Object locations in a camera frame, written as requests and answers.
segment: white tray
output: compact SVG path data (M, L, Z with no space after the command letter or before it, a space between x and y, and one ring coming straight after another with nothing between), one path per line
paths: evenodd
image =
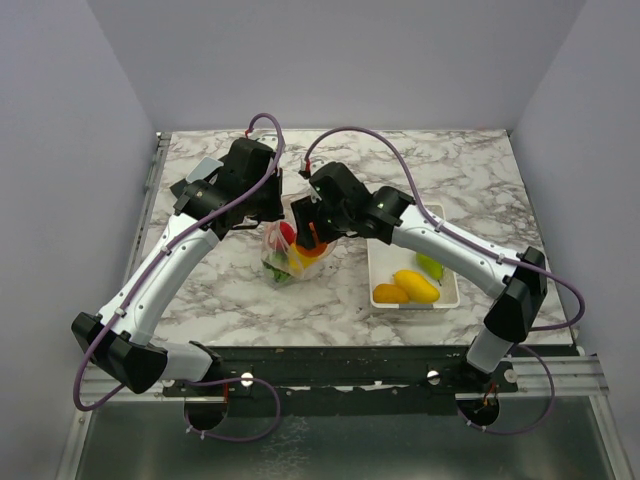
M428 203L425 206L441 218L445 218L444 208L439 203ZM456 273L444 269L441 285L427 275L416 262L416 254L396 245L386 245L379 240L367 240L367 256L369 263L369 299L371 305L380 309L434 310L455 308L460 305L458 279ZM393 274L398 270L414 270L420 272L440 292L440 298L432 304L424 303L377 303L373 301L373 290L381 283L393 283Z

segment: green fruit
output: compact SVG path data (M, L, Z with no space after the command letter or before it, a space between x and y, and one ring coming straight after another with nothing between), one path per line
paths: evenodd
M416 262L418 262L420 268L427 272L431 278L438 282L442 280L442 276L444 275L444 267L442 264L421 253L416 253Z

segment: red fruit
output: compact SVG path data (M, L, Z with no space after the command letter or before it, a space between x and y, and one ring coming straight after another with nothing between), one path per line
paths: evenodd
M296 241L296 231L287 222L280 222L280 233L287 242L287 245L291 245Z
M287 222L279 222L278 228L275 225L267 229L267 243L269 247L277 252L286 252L296 240L296 231Z

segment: screw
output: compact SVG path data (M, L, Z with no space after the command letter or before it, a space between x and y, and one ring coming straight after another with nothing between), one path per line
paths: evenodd
M427 382L431 385L438 385L440 383L440 374L436 370L429 370L429 373L427 373Z
M512 368L504 371L504 379L509 383L516 383L518 380L518 374Z

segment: metal floor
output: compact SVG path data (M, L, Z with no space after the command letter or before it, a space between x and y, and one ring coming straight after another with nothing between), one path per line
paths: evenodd
M496 428L536 419L546 399L502 402ZM270 419L219 428L255 433ZM187 435L181 402L111 402L91 417L77 479L613 479L588 398L558 398L532 433L497 437L459 417L285 417L270 437L230 444Z

